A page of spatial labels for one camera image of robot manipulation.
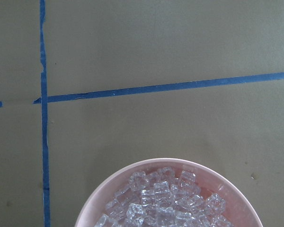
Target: bowl rim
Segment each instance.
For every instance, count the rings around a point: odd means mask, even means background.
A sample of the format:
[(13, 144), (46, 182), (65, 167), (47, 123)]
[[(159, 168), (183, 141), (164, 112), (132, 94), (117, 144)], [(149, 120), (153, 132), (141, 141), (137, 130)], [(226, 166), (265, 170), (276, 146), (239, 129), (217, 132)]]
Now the bowl rim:
[(89, 204), (89, 202), (92, 200), (92, 198), (94, 197), (94, 195), (100, 191), (109, 181), (111, 181), (112, 179), (114, 179), (116, 176), (120, 175), (121, 173), (127, 171), (128, 169), (131, 169), (133, 167), (137, 167), (137, 166), (141, 166), (143, 164), (149, 164), (149, 163), (157, 163), (157, 162), (177, 162), (177, 163), (182, 163), (182, 164), (186, 164), (186, 165), (194, 165), (200, 169), (203, 169), (219, 178), (221, 178), (222, 180), (226, 181), (237, 193), (238, 195), (245, 201), (246, 205), (248, 206), (248, 208), (251, 210), (253, 216), (256, 219), (256, 222), (258, 224), (259, 227), (263, 227), (261, 220), (259, 218), (259, 216), (257, 215), (255, 209), (252, 207), (252, 205), (250, 204), (250, 202), (247, 200), (247, 198), (243, 195), (243, 193), (233, 184), (231, 183), (229, 180), (227, 180), (224, 176), (222, 176), (221, 174), (217, 173), (216, 171), (203, 166), (199, 163), (196, 162), (192, 162), (192, 161), (188, 161), (185, 159), (180, 159), (180, 158), (171, 158), (171, 157), (160, 157), (160, 158), (151, 158), (151, 159), (145, 159), (142, 161), (138, 161), (135, 163), (132, 163), (128, 166), (123, 167), (122, 169), (116, 171), (115, 173), (113, 173), (112, 175), (110, 175), (107, 179), (105, 179), (94, 191), (93, 193), (89, 196), (89, 198), (86, 200), (86, 202), (84, 203), (84, 206), (82, 207), (77, 220), (76, 220), (76, 224), (75, 227), (78, 227), (79, 221), (81, 219), (81, 216), (83, 215), (83, 213), (85, 212), (85, 208), (87, 207), (87, 205)]

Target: bowl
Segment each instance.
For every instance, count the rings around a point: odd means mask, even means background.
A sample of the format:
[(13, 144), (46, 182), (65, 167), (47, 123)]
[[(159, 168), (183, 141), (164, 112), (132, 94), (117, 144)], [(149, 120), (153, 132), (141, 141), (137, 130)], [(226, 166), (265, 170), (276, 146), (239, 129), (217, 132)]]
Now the bowl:
[(204, 198), (213, 192), (226, 200), (223, 215), (235, 227), (263, 227), (255, 210), (245, 196), (226, 178), (217, 172), (194, 162), (176, 158), (154, 158), (140, 161), (117, 171), (108, 177), (88, 198), (75, 224), (75, 227), (93, 227), (104, 211), (105, 205), (112, 200), (116, 191), (122, 188), (134, 172), (145, 171), (146, 174), (159, 168), (170, 166), (176, 176), (182, 170), (196, 174), (196, 183), (201, 187)]

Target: pink bowl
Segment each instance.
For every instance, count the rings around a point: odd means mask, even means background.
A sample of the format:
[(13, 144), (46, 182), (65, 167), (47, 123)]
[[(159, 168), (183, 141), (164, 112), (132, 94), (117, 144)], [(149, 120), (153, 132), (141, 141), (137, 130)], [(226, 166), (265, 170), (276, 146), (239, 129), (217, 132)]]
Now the pink bowl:
[(92, 227), (101, 216), (105, 204), (114, 193), (127, 183), (133, 172), (153, 172), (158, 168), (171, 166), (179, 176), (182, 170), (193, 171), (197, 178), (196, 183), (201, 187), (201, 194), (206, 198), (216, 192), (226, 200), (226, 211), (223, 215), (235, 227), (263, 227), (255, 210), (245, 196), (227, 179), (215, 171), (200, 164), (176, 159), (154, 158), (131, 164), (112, 174), (88, 198), (84, 204), (75, 227)]

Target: gray surface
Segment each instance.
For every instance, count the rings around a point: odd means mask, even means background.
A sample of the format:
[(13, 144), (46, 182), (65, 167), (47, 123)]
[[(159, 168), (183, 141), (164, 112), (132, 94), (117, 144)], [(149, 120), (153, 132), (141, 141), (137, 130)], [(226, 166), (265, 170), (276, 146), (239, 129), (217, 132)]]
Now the gray surface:
[(0, 101), (40, 96), (39, 1), (0, 1)]
[(113, 172), (153, 157), (217, 171), (264, 226), (284, 226), (284, 80), (61, 102), (49, 116), (55, 227), (72, 226)]
[(284, 0), (46, 1), (49, 95), (284, 71)]
[(43, 226), (40, 106), (0, 108), (0, 227)]

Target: pile of clear cubes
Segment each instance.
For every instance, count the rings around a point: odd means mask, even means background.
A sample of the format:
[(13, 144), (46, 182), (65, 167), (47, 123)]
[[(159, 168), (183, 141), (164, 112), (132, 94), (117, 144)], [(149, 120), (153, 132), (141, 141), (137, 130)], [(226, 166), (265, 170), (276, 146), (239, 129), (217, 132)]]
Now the pile of clear cubes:
[(222, 215), (225, 200), (216, 193), (204, 199), (195, 179), (189, 171), (176, 178), (171, 167), (135, 172), (94, 227), (233, 227)]

